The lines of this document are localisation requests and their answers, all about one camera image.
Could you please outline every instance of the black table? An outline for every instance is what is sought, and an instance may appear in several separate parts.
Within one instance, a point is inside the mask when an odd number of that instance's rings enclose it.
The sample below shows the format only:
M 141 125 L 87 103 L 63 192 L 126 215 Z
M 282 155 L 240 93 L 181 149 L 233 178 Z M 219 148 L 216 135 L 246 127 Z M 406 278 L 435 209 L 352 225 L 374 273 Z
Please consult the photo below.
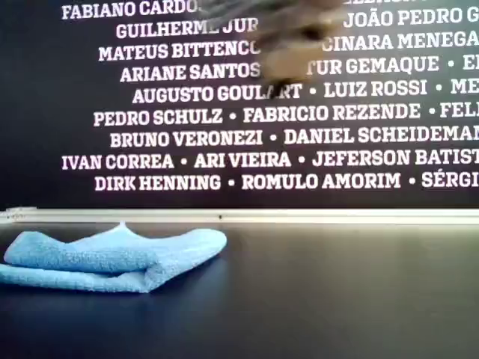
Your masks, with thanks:
M 0 250 L 113 226 L 0 227 Z M 0 358 L 479 358 L 479 227 L 130 225 L 194 227 L 227 248 L 148 295 L 0 286 Z

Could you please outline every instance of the black wall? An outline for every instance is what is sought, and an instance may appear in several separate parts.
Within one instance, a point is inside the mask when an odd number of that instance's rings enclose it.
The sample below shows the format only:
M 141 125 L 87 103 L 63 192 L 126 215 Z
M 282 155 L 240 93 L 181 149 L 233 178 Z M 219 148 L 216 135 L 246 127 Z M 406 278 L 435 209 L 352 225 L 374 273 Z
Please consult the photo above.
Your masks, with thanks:
M 240 77 L 192 80 L 192 65 L 197 68 L 207 64 L 250 64 L 252 55 L 210 56 L 196 58 L 165 58 L 143 61 L 99 61 L 102 46 L 160 45 L 167 49 L 171 43 L 197 43 L 204 41 L 241 40 L 244 34 L 199 34 L 191 36 L 163 36 L 137 39 L 118 39 L 115 29 L 119 24 L 140 22 L 170 22 L 185 19 L 185 14 L 156 16 L 133 16 L 102 19 L 62 19 L 61 6 L 67 1 L 3 1 L 0 3 L 0 84 L 1 84 L 1 197 L 2 207 L 38 206 L 40 208 L 474 208 L 478 202 L 479 175 L 475 151 L 479 139 L 478 92 L 479 92 L 479 8 L 472 0 L 467 1 L 399 1 L 373 4 L 348 4 L 350 13 L 366 13 L 371 16 L 376 9 L 379 17 L 392 15 L 393 23 L 388 26 L 366 26 L 347 28 L 342 37 L 371 39 L 376 35 L 385 47 L 357 49 L 356 51 L 327 51 L 327 60 L 339 61 L 341 74 L 328 73 L 298 90 L 298 99 L 253 99 L 251 101 L 220 101 L 221 86 L 255 85 L 252 79 Z M 430 12 L 413 10 L 431 10 Z M 400 23 L 399 17 L 408 13 L 410 17 Z M 430 25 L 421 24 L 424 14 L 434 14 L 438 19 L 453 22 Z M 400 48 L 401 36 L 413 33 L 415 46 Z M 427 44 L 428 33 L 442 33 L 440 47 Z M 470 55 L 465 62 L 464 55 Z M 421 61 L 429 56 L 429 68 L 422 68 Z M 408 72 L 354 73 L 347 65 L 381 61 L 389 63 L 396 58 L 404 64 L 419 59 Z M 120 82 L 125 67 L 153 67 L 185 65 L 186 79 L 157 82 Z M 454 87 L 454 83 L 463 87 Z M 419 94 L 414 88 L 405 93 L 374 93 L 385 82 L 387 86 L 398 81 L 421 83 Z M 326 83 L 364 83 L 367 96 L 327 97 Z M 165 102 L 133 103 L 135 91 L 142 88 L 205 87 L 213 89 L 214 99 L 209 102 Z M 314 87 L 316 94 L 310 94 Z M 447 103 L 458 102 L 455 115 Z M 370 105 L 401 103 L 416 108 L 416 115 L 406 118 L 336 120 L 335 111 L 344 111 L 345 105 Z M 296 122 L 245 122 L 244 108 L 267 106 L 325 106 L 329 116 L 324 120 Z M 157 110 L 175 108 L 212 108 L 222 111 L 222 123 L 161 125 L 153 122 Z M 95 111 L 147 111 L 150 124 L 147 126 L 95 126 Z M 236 114 L 230 119 L 229 114 Z M 382 127 L 395 127 L 402 135 L 401 141 L 360 141 L 364 134 L 381 131 Z M 428 141 L 411 138 L 414 130 L 421 127 L 421 134 L 429 132 Z M 338 134 L 349 133 L 354 142 L 322 144 L 288 144 L 284 130 L 299 132 L 310 129 L 333 129 Z M 228 131 L 262 130 L 262 144 L 244 146 L 195 147 L 175 144 L 173 132 L 184 131 Z M 458 131 L 455 141 L 442 138 L 445 132 Z M 166 147 L 112 148 L 110 134 L 132 132 L 167 132 L 170 144 Z M 276 135 L 276 141 L 270 139 Z M 427 164 L 420 160 L 419 152 L 426 154 Z M 445 158 L 444 151 L 450 150 L 456 158 Z M 317 151 L 376 151 L 374 161 L 381 163 L 383 156 L 391 160 L 402 151 L 408 158 L 404 163 L 389 165 L 336 165 L 315 167 L 311 161 Z M 229 153 L 285 152 L 291 167 L 279 168 L 233 168 L 228 161 Z M 223 168 L 194 168 L 199 153 L 224 153 Z M 161 154 L 170 155 L 174 168 L 126 169 L 106 168 L 107 155 Z M 366 152 L 350 152 L 351 156 L 368 156 Z M 62 156 L 102 155 L 101 168 L 73 170 L 63 169 Z M 187 159 L 182 165 L 181 159 Z M 200 190 L 141 190 L 141 176 L 174 175 L 219 175 L 221 188 Z M 298 174 L 302 178 L 317 180 L 317 188 L 297 189 L 242 189 L 244 175 Z M 346 182 L 336 182 L 337 175 L 343 180 L 350 178 L 355 188 Z M 389 182 L 380 188 L 380 178 L 391 175 Z M 95 177 L 133 176 L 136 190 L 98 191 Z M 337 188 L 331 188 L 333 180 Z M 371 180 L 376 185 L 364 187 Z

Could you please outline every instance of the blue microfiber cloth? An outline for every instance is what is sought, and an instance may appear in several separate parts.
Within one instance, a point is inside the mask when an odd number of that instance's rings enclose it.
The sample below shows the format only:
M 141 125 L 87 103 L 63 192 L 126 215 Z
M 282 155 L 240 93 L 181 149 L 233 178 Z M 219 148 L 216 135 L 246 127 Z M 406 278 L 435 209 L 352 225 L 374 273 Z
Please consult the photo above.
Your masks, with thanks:
M 92 292 L 148 293 L 217 255 L 226 246 L 218 230 L 148 239 L 125 223 L 71 243 L 23 232 L 5 252 L 0 283 Z

